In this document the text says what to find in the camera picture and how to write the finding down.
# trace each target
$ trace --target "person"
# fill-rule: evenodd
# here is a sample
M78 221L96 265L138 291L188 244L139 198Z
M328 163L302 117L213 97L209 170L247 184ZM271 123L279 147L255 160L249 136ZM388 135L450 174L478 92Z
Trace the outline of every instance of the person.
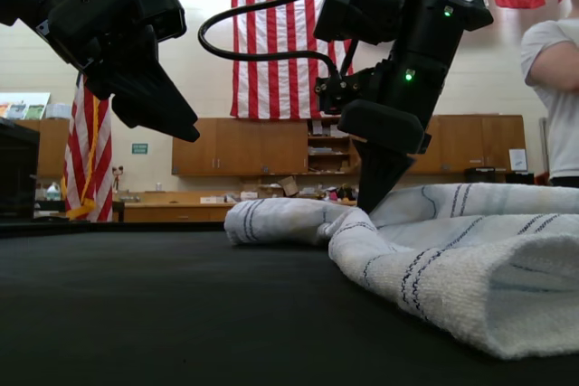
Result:
M548 111L551 184L579 188L579 0L571 4L566 18L525 33L521 66Z

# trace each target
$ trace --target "american flag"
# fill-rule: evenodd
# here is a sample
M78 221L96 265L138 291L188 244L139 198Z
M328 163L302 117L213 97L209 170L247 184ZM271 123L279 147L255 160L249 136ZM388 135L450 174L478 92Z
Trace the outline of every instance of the american flag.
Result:
M232 0L232 7L266 0ZM233 48L241 53L311 50L328 55L339 67L348 42L322 42L314 29L323 0L301 0L234 17ZM233 64L233 105L236 118L318 118L316 77L327 77L318 60L241 62Z
M109 101L98 100L79 75L64 158L66 215L112 220L112 143Z

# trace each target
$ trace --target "black mat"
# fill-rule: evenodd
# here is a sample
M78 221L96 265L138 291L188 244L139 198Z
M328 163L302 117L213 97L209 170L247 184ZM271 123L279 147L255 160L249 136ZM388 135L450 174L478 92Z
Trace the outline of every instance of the black mat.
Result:
M234 249L222 232L0 240L10 386L574 384L578 372L579 357L500 362L457 344L323 250Z

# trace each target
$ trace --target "white towel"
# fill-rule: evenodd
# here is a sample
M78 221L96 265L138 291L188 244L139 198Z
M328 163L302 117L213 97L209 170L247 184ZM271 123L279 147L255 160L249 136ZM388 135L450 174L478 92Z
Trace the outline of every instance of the white towel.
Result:
M323 244L361 287L502 359L579 351L579 189L441 184L368 216L306 199L243 202L235 244Z

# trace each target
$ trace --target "bottle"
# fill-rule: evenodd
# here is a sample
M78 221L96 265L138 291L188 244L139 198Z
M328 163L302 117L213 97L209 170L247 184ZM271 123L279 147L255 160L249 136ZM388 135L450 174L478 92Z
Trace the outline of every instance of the bottle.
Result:
M61 188L57 183L52 183L51 186L46 190L46 200L47 201L59 201L61 199Z

